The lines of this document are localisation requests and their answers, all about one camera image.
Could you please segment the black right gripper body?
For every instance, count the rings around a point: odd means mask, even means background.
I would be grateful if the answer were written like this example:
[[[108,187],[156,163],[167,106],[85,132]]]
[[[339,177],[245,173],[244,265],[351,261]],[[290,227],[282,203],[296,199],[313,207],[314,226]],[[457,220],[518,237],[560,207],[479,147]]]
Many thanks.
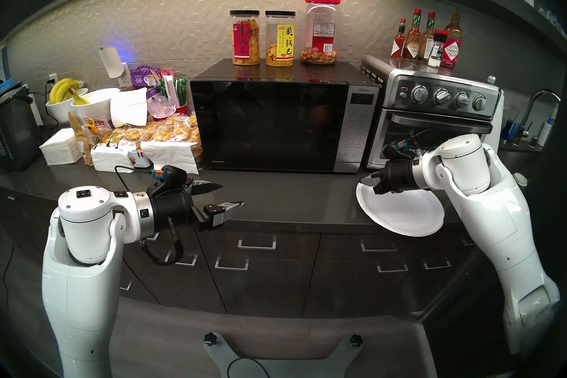
[[[391,159],[380,169],[384,171],[381,182],[387,183],[387,193],[421,190],[413,174],[413,165],[419,160]]]

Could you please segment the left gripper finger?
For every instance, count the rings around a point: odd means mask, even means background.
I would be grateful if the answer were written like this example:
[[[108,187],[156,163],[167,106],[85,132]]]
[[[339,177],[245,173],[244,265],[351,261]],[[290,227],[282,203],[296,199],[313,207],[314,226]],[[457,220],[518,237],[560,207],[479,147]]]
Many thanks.
[[[198,219],[200,232],[220,228],[244,206],[242,201],[223,202],[218,205],[204,205]]]
[[[191,196],[199,196],[223,188],[223,185],[204,180],[191,181]]]

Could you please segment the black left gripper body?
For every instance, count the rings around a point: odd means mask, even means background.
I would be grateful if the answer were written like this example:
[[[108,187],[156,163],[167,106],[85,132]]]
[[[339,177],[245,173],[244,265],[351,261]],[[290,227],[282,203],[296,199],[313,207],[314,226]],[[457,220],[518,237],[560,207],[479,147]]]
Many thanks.
[[[168,219],[193,225],[198,230],[200,210],[192,199],[192,180],[183,184],[153,183],[153,216],[156,226],[166,225]]]

